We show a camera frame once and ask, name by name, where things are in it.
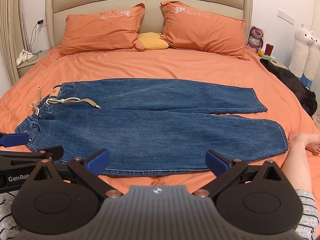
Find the plush toy in plastic bag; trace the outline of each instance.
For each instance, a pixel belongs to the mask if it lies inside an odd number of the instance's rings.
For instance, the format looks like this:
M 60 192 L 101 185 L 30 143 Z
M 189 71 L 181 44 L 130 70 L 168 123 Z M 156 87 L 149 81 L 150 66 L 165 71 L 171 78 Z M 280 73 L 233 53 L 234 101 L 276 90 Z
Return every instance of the plush toy in plastic bag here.
M 247 46 L 252 48 L 255 53 L 263 46 L 263 30 L 253 26 L 250 30 L 249 40 Z

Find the wall outlet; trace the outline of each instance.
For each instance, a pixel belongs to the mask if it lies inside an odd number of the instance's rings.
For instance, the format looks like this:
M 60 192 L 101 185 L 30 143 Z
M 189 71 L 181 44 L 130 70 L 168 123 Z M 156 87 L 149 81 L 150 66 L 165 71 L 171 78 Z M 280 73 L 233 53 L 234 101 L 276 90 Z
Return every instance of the wall outlet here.
M 281 19 L 284 19 L 285 21 L 291 23 L 292 25 L 294 25 L 294 21 L 296 20 L 295 18 L 291 17 L 289 14 L 287 14 L 281 10 L 278 10 L 277 16 L 280 17 Z
M 47 20 L 46 20 L 46 18 L 44 18 L 43 19 L 43 23 L 39 24 L 39 27 L 42 28 L 42 27 L 44 27 L 46 25 L 47 25 Z

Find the orange pillowcase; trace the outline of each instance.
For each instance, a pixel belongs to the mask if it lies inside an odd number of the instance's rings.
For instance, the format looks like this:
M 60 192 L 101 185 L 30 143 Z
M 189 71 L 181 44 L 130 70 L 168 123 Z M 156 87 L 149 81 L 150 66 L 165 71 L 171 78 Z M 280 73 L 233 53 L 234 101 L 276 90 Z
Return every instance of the orange pillowcase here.
M 143 3 L 127 10 L 67 15 L 60 55 L 84 51 L 144 51 L 137 31 L 145 12 Z
M 161 2 L 161 38 L 177 49 L 194 49 L 245 59 L 246 20 L 201 11 L 179 1 Z

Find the wall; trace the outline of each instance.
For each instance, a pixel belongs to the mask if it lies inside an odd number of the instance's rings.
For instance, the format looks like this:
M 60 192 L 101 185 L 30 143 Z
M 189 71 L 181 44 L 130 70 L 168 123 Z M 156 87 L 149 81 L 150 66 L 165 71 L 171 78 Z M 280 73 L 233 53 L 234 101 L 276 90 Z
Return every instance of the wall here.
M 310 30 L 314 0 L 253 0 L 252 25 L 264 31 L 265 44 L 274 45 L 272 55 L 289 66 L 294 43 L 294 32 L 305 24 Z M 294 26 L 277 17 L 278 9 L 295 18 Z
M 31 41 L 31 33 L 36 25 L 37 21 L 45 18 L 45 0 L 21 0 L 22 1 L 22 14 L 25 27 L 27 30 L 27 36 Z M 32 46 L 32 52 L 36 53 L 39 50 L 49 49 L 49 41 L 47 36 L 47 27 L 36 27 L 36 41 Z
M 10 83 L 7 77 L 7 73 L 4 69 L 4 63 L 0 52 L 0 98 L 10 88 Z
M 315 0 L 314 16 L 311 27 L 314 30 L 316 37 L 320 38 L 320 0 Z M 320 64 L 312 82 L 311 90 L 316 93 L 316 99 L 318 101 L 318 109 L 315 114 L 320 114 Z
M 22 0 L 22 11 L 29 40 L 38 20 L 45 17 L 45 0 Z M 273 44 L 273 55 L 286 66 L 289 65 L 293 51 L 294 32 L 303 22 L 310 29 L 314 0 L 253 0 L 252 24 L 263 29 L 265 44 Z M 277 17 L 281 9 L 296 19 L 295 25 Z M 38 30 L 33 52 L 49 48 L 46 27 Z

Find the white cord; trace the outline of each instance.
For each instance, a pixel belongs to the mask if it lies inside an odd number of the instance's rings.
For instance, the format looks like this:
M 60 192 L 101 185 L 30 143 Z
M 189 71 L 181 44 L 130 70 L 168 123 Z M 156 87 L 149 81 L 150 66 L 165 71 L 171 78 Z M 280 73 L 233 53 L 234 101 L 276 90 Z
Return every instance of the white cord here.
M 55 99 L 55 98 L 48 98 L 48 99 L 45 101 L 44 105 L 45 105 L 45 106 L 49 106 L 49 105 L 50 105 L 50 102 L 49 102 L 49 101 L 58 102 L 58 103 L 64 103 L 64 102 L 67 101 L 67 100 L 81 100 L 81 99 L 80 99 L 80 98 L 66 98 L 66 99 L 60 99 L 60 100 L 58 100 L 58 99 Z

